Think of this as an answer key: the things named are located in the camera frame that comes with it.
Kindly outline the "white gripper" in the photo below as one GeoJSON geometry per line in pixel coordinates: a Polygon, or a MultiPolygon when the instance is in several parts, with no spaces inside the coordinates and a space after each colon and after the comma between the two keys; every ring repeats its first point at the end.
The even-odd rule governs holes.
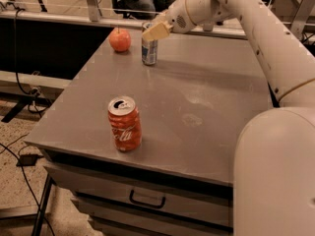
{"type": "Polygon", "coordinates": [[[165,13],[167,22],[159,22],[145,29],[142,38],[145,41],[155,41],[169,36],[171,30],[176,33],[186,33],[196,25],[191,21],[186,8],[186,0],[176,0],[165,13]]]}

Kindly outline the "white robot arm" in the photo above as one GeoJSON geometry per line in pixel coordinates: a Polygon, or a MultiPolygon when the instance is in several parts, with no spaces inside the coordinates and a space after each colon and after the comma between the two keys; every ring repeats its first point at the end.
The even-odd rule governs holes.
{"type": "Polygon", "coordinates": [[[176,0],[148,41],[206,21],[238,20],[266,105],[242,129],[233,162],[234,236],[315,236],[315,58],[262,0],[176,0]]]}

